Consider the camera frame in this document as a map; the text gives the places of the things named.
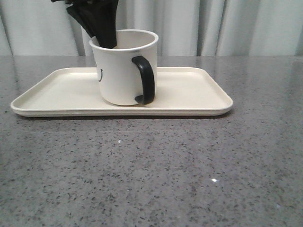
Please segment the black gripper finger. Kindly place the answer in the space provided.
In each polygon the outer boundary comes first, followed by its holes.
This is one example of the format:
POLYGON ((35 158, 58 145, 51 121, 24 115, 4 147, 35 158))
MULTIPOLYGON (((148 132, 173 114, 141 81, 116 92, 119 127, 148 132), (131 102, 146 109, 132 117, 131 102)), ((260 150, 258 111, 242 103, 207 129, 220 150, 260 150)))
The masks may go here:
POLYGON ((71 5, 66 10, 84 28, 90 37, 96 35, 95 10, 93 5, 71 5))
POLYGON ((90 37, 95 37, 100 47, 114 48, 116 42, 116 0, 91 0, 78 6, 80 17, 90 37))

